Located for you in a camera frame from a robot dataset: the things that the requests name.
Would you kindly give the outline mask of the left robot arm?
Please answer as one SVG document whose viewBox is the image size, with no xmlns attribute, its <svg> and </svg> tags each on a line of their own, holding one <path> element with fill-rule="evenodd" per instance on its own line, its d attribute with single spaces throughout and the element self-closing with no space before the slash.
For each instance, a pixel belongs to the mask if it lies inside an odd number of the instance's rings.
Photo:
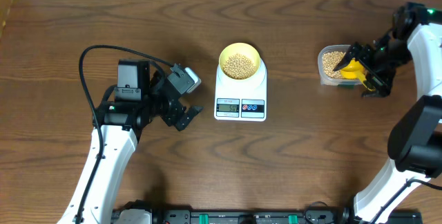
<svg viewBox="0 0 442 224">
<path fill-rule="evenodd" d="M 60 223 L 111 223 L 124 170 L 142 130 L 159 116 L 170 127 L 184 130 L 202 111 L 186 108 L 179 99 L 200 85 L 200 78 L 179 64 L 166 74 L 155 62 L 121 60 L 117 83 L 93 110 L 90 151 L 77 187 Z"/>
</svg>

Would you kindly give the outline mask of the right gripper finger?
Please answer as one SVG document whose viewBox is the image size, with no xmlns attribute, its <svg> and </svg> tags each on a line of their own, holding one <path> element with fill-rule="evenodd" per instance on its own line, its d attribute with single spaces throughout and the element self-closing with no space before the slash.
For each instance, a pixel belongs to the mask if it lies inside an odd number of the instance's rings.
<svg viewBox="0 0 442 224">
<path fill-rule="evenodd" d="M 362 92 L 362 97 L 387 97 L 392 89 L 392 73 L 368 73 L 363 85 L 366 90 Z"/>
<path fill-rule="evenodd" d="M 363 55 L 363 46 L 358 42 L 352 44 L 344 54 L 343 58 L 337 63 L 333 71 L 339 71 L 347 67 L 351 61 L 358 62 Z"/>
</svg>

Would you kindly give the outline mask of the yellow measuring scoop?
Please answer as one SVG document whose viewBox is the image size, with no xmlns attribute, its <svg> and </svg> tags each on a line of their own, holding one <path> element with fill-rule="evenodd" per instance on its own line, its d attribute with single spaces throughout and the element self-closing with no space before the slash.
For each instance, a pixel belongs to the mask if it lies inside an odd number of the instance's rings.
<svg viewBox="0 0 442 224">
<path fill-rule="evenodd" d="M 367 81 L 365 68 L 360 62 L 353 59 L 346 67 L 340 69 L 340 74 L 347 80 L 358 80 L 369 91 L 375 88 Z"/>
</svg>

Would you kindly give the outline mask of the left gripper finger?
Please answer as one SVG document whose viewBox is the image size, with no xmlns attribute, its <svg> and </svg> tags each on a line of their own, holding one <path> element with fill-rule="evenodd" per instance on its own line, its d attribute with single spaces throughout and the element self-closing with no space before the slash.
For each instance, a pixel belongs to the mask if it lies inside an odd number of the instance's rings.
<svg viewBox="0 0 442 224">
<path fill-rule="evenodd" d="M 200 112 L 202 112 L 203 109 L 204 109 L 203 106 L 191 106 L 185 114 L 186 119 L 193 119 Z"/>
<path fill-rule="evenodd" d="M 178 131 L 183 131 L 185 130 L 185 128 L 187 128 L 187 126 L 190 124 L 190 122 L 192 121 L 193 117 L 189 116 L 189 115 L 183 115 L 175 124 L 174 127 L 178 130 Z"/>
</svg>

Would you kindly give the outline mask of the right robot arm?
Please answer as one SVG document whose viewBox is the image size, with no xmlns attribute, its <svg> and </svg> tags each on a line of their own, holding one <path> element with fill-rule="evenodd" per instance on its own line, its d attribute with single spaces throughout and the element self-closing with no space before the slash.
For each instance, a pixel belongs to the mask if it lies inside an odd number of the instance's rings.
<svg viewBox="0 0 442 224">
<path fill-rule="evenodd" d="M 365 69 L 365 97 L 387 97 L 396 69 L 413 62 L 417 101 L 391 130 L 388 159 L 371 183 L 343 210 L 340 223 L 387 223 L 417 187 L 439 189 L 441 175 L 441 11 L 408 2 L 392 15 L 392 27 L 372 45 L 352 44 L 335 69 L 352 62 Z"/>
</svg>

